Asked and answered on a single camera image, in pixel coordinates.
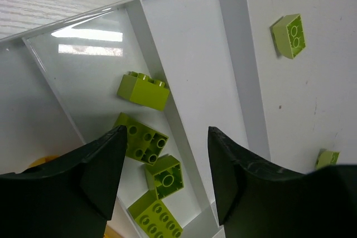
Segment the yellow 2x4 lego brick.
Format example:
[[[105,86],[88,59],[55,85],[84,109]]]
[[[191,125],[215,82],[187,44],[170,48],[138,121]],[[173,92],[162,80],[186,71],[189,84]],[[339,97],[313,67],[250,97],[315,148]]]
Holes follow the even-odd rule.
[[[104,238],[123,238],[120,234],[118,234],[115,230],[113,230],[109,225],[106,225]]]

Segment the green 2x4 lego brick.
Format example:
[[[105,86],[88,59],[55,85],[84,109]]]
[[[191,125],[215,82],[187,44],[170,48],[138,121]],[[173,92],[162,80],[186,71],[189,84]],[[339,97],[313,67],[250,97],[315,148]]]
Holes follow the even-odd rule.
[[[148,237],[173,238],[183,234],[181,225],[165,204],[149,191],[134,202],[128,211]]]

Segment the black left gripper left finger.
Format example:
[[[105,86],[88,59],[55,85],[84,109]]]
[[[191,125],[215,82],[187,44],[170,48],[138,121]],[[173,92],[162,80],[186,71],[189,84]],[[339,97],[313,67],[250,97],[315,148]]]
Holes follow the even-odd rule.
[[[2,237],[103,237],[112,218],[127,129],[22,173],[1,175]]]

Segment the green 2x2 lego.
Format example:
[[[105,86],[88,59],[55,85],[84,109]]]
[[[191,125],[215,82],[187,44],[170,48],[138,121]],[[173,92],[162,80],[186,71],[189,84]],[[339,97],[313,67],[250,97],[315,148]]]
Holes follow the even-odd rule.
[[[165,109],[169,94],[165,82],[134,71],[123,75],[117,91],[123,99],[159,111]]]

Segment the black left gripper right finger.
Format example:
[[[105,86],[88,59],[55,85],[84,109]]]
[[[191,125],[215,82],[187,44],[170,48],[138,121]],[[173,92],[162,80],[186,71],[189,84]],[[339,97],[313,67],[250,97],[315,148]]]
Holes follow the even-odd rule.
[[[356,166],[308,174],[280,167],[208,129],[219,224],[226,237],[355,237]]]

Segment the green 2x4 lego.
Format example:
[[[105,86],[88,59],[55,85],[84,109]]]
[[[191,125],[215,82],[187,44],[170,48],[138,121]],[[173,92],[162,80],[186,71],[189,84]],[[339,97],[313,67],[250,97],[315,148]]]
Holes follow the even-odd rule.
[[[320,149],[317,156],[315,169],[320,169],[324,166],[335,165],[337,163],[340,152],[327,149]]]

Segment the yellow round butterfly lego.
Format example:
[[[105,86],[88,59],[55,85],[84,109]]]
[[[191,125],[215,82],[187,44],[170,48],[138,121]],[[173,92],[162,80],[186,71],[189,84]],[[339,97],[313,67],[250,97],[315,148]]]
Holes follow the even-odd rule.
[[[32,167],[39,166],[39,165],[47,163],[47,162],[51,162],[58,157],[59,157],[58,155],[55,155],[55,156],[46,156],[46,157],[39,158],[39,159],[35,160],[33,163],[31,163],[28,168],[32,168]]]

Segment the green 2x2 lego upturned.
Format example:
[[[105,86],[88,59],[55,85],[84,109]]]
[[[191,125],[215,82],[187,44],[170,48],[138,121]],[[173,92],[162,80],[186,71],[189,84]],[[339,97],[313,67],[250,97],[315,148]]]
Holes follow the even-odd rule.
[[[181,162],[172,155],[159,157],[152,166],[145,165],[149,192],[162,200],[184,188]]]

